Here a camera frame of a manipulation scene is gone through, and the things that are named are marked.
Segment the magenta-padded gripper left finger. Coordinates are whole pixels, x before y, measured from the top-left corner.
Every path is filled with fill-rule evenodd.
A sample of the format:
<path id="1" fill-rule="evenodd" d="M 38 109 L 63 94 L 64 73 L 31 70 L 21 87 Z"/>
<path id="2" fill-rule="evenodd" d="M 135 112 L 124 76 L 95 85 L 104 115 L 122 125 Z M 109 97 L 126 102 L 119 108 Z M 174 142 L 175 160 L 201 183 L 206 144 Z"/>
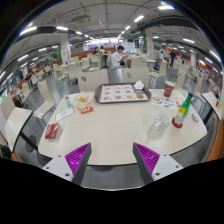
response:
<path id="1" fill-rule="evenodd" d="M 53 158 L 43 170 L 80 185 L 91 153 L 91 144 L 87 143 L 66 155 Z"/>

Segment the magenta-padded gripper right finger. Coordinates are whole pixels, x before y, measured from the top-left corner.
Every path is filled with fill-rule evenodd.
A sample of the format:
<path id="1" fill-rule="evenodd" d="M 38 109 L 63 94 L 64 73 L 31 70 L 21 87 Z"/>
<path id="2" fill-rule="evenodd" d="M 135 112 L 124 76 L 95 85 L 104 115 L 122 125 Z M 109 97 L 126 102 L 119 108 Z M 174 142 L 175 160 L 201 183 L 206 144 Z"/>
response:
<path id="1" fill-rule="evenodd" d="M 133 143 L 133 154 L 145 185 L 182 169 L 169 154 L 158 154 L 139 143 Z"/>

